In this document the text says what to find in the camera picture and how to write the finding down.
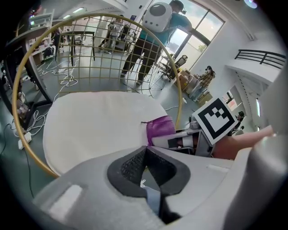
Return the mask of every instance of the power strip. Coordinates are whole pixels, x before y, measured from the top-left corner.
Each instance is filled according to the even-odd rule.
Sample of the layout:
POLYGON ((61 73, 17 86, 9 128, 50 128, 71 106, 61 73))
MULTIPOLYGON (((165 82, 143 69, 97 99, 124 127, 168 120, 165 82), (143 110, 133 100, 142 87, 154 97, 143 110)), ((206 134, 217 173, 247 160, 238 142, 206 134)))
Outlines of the power strip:
MULTIPOLYGON (((30 141, 32 141, 32 135, 30 132, 27 132, 25 135, 25 140, 30 143, 30 141)), ((23 144, 22 144, 22 141, 21 139, 18 141, 18 149, 22 150, 24 147, 23 147, 23 144)))

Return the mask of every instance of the round white seat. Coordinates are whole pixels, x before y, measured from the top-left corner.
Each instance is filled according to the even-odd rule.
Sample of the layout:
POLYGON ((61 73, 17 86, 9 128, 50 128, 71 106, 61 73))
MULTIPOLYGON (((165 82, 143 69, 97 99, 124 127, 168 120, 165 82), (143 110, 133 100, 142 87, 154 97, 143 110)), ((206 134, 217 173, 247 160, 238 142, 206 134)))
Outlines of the round white seat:
POLYGON ((71 93, 51 106, 43 134, 47 164, 62 175, 79 163, 147 145, 146 124, 167 115, 148 95, 126 92, 71 93))

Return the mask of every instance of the black and white fiducial marker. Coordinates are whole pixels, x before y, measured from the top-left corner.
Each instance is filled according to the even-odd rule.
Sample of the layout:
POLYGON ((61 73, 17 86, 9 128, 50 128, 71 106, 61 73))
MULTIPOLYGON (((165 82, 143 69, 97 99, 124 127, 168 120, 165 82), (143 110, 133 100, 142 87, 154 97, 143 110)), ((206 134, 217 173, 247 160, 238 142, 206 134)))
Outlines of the black and white fiducial marker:
POLYGON ((212 145, 224 137, 238 122, 228 105, 220 98, 211 99, 195 111, 193 116, 212 145))

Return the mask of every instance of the teal shirt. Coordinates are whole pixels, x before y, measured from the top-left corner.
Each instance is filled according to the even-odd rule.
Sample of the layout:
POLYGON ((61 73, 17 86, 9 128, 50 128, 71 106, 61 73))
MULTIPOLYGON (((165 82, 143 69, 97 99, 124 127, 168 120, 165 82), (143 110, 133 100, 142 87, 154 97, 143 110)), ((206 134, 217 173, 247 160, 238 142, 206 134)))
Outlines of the teal shirt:
MULTIPOLYGON (((190 22, 187 17, 178 13, 173 13, 170 19, 169 29, 162 31, 160 33, 152 31, 152 33, 163 43, 164 46, 166 46, 168 43, 169 37, 171 37, 171 35, 175 32, 178 26, 187 27, 188 25, 190 25, 190 22)), ((149 42, 154 41, 152 37, 150 37, 149 35, 147 35, 146 37, 146 35, 147 33, 144 30, 142 30, 139 38, 143 40, 146 39, 149 42)))

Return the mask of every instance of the office chair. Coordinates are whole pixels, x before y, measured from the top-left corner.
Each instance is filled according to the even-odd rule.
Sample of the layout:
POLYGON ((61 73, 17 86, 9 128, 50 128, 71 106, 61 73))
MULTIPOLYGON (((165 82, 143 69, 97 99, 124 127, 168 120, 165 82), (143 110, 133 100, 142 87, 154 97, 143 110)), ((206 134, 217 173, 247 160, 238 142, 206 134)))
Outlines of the office chair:
MULTIPOLYGON (((184 65, 187 62, 187 55, 182 55, 182 57, 180 57, 178 59, 178 61, 175 62, 175 66, 177 68, 177 72, 179 72, 178 68, 181 67, 182 65, 184 65)), ((169 78, 169 81, 171 81, 171 79, 175 78, 175 73, 173 72, 170 63, 168 63, 167 65, 165 65, 165 70, 164 71, 158 71, 162 72, 163 74, 161 75, 161 77, 163 76, 167 76, 169 78)))

